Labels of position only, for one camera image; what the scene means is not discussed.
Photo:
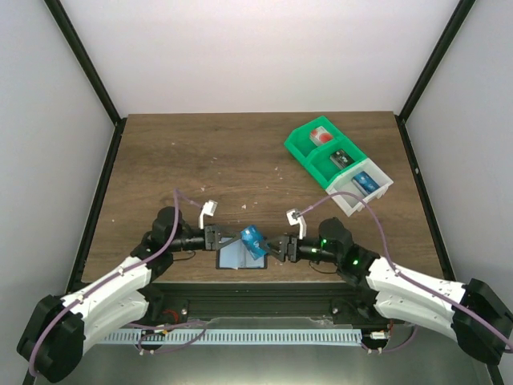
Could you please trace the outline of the black card holder wallet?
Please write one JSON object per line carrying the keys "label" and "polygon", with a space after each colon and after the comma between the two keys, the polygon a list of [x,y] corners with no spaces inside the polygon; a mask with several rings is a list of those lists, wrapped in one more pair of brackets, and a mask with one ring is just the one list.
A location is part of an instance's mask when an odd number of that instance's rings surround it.
{"label": "black card holder wallet", "polygon": [[247,245],[240,239],[216,252],[216,268],[219,270],[265,270],[267,254],[257,243]]}

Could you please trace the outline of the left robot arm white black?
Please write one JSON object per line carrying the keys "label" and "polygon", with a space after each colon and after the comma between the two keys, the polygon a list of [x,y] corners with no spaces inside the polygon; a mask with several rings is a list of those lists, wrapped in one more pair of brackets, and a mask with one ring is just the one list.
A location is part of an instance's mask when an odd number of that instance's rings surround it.
{"label": "left robot arm white black", "polygon": [[151,283],[172,265],[173,254],[217,251],[228,235],[220,225],[194,229],[175,207],[161,209],[151,230],[111,272],[74,293],[49,294],[37,303],[17,345],[30,375],[57,383],[111,332],[139,320],[158,322],[164,304]]}

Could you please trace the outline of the blue credit card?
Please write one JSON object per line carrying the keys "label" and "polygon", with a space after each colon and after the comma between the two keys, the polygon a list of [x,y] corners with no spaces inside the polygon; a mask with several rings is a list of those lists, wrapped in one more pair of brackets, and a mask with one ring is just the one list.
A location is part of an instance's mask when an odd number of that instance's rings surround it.
{"label": "blue credit card", "polygon": [[262,247],[265,238],[255,225],[250,225],[241,230],[240,239],[254,260],[264,258],[268,254]]}

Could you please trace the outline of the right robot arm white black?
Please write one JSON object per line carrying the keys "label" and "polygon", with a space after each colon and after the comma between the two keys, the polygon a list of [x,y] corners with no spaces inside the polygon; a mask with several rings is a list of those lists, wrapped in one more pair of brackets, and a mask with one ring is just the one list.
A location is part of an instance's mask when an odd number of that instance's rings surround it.
{"label": "right robot arm white black", "polygon": [[413,323],[456,341],[462,351],[487,365],[512,352],[512,312],[485,282],[447,281],[399,265],[355,243],[336,217],[324,220],[318,236],[285,234],[250,241],[259,253],[279,261],[325,261],[365,297],[357,316],[367,323],[380,317]]}

